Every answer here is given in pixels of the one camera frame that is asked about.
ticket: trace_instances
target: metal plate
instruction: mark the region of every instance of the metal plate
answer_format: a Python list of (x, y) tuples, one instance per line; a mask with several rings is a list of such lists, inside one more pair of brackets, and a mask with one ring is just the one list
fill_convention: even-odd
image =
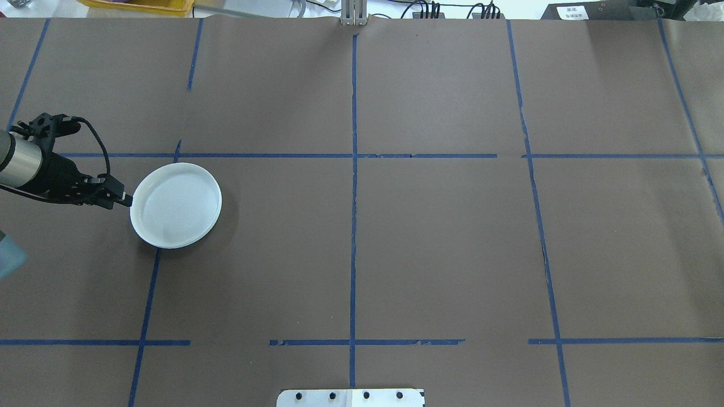
[(285, 390), (277, 407), (423, 407), (425, 391), (420, 389)]

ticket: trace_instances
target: plate rim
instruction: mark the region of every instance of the plate rim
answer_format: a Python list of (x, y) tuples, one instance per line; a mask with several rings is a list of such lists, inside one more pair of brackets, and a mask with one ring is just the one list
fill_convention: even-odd
[[(213, 222), (210, 223), (209, 227), (206, 228), (206, 230), (205, 230), (204, 232), (198, 234), (198, 235), (195, 236), (194, 238), (191, 238), (191, 239), (187, 239), (187, 240), (182, 241), (181, 244), (164, 245), (164, 244), (159, 243), (159, 242), (150, 241), (150, 240), (153, 240), (153, 239), (147, 238), (148, 236), (145, 236), (145, 237), (144, 237), (143, 234), (142, 234), (141, 232), (139, 232), (140, 226), (137, 225), (137, 222), (140, 222), (140, 212), (141, 212), (141, 209), (140, 209), (139, 206), (136, 206), (136, 205), (135, 205), (136, 202), (138, 202), (138, 201), (136, 200), (136, 197), (135, 197), (135, 196), (136, 196), (136, 194), (138, 193), (138, 191), (139, 191), (140, 189), (144, 188), (144, 187), (146, 187), (147, 189), (150, 189), (150, 187), (148, 187), (148, 186), (146, 186), (146, 185), (144, 185), (144, 184), (145, 184), (145, 183), (148, 183), (148, 182), (151, 182), (151, 181), (153, 180), (153, 175), (156, 174), (157, 172), (160, 172), (160, 171), (167, 171), (167, 172), (168, 172), (168, 171), (173, 171), (172, 169), (169, 169), (170, 167), (176, 167), (176, 168), (184, 167), (184, 168), (187, 168), (187, 169), (191, 168), (191, 169), (193, 169), (193, 171), (205, 173), (206, 175), (208, 175), (208, 176), (211, 178), (211, 180), (214, 182), (214, 183), (213, 183), (213, 188), (214, 188), (215, 196), (218, 198), (219, 205), (218, 205), (217, 208), (216, 208), (216, 213), (214, 214), (214, 220), (213, 220)], [(146, 194), (146, 198), (147, 198), (150, 194), (151, 194), (151, 192), (149, 191), (149, 192)], [(136, 235), (137, 235), (139, 238), (141, 238), (141, 240), (143, 240), (143, 241), (145, 241), (146, 243), (148, 243), (148, 244), (150, 244), (150, 245), (152, 245), (152, 246), (154, 246), (154, 247), (157, 247), (157, 248), (174, 249), (174, 248), (182, 248), (182, 247), (185, 247), (185, 246), (188, 246), (188, 245), (192, 245), (192, 244), (198, 242), (198, 241), (199, 241), (201, 238), (203, 238), (204, 236), (208, 235), (208, 233), (211, 232), (211, 229), (213, 229), (214, 226), (216, 225), (216, 222), (218, 222), (218, 220), (219, 220), (219, 215), (221, 214), (222, 206), (223, 206), (223, 198), (222, 198), (221, 188), (219, 187), (219, 182), (216, 181), (216, 178), (215, 178), (207, 169), (203, 168), (203, 167), (200, 166), (200, 165), (197, 165), (197, 164), (194, 164), (194, 163), (190, 163), (190, 162), (175, 162), (175, 163), (171, 163), (171, 164), (165, 164), (165, 165), (163, 165), (163, 166), (161, 166), (161, 167), (159, 167), (159, 168), (156, 168), (154, 171), (152, 171), (152, 172), (150, 172), (148, 175), (146, 175), (146, 176), (141, 180), (140, 183), (138, 183), (138, 186), (136, 187), (136, 189), (135, 189), (135, 191), (134, 191), (134, 201), (133, 201), (133, 204), (132, 204), (131, 207), (130, 207), (129, 214), (130, 214), (131, 225), (133, 226), (133, 230), (136, 232)]]

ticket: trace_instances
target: silver cylinder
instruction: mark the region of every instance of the silver cylinder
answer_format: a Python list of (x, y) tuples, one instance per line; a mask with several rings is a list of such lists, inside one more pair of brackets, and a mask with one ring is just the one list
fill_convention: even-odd
[(38, 146), (0, 132), (0, 184), (11, 188), (23, 186), (38, 174), (42, 163), (43, 153)]

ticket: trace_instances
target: white plate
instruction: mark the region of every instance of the white plate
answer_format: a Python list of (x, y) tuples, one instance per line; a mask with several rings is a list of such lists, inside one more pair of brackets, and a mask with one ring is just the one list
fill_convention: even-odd
[(209, 233), (222, 210), (222, 191), (205, 169), (178, 162), (140, 182), (133, 194), (131, 224), (159, 248), (181, 248)]

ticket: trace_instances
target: metal bracket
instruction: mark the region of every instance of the metal bracket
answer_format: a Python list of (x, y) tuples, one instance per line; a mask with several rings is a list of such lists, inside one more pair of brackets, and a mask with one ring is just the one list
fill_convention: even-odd
[(367, 25), (367, 0), (342, 0), (342, 25)]
[(277, 407), (424, 407), (422, 389), (284, 390)]

